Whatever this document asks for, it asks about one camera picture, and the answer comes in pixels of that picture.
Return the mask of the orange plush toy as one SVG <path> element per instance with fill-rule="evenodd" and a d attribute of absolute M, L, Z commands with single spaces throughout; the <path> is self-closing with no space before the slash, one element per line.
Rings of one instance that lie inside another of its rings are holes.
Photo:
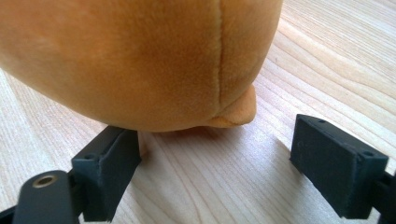
<path fill-rule="evenodd" d="M 0 0 L 0 69 L 91 119 L 149 132 L 229 128 L 283 0 Z"/>

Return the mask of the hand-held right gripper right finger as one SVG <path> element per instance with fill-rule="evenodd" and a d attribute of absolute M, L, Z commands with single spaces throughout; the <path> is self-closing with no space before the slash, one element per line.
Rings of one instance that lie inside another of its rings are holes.
<path fill-rule="evenodd" d="M 389 157 L 330 122 L 296 116 L 290 161 L 339 217 L 389 218 Z"/>

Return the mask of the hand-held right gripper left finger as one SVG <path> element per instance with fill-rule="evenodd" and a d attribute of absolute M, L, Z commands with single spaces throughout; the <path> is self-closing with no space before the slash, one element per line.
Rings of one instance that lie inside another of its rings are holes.
<path fill-rule="evenodd" d="M 84 220 L 111 221 L 141 162 L 137 131 L 107 126 L 71 162 L 85 191 Z"/>

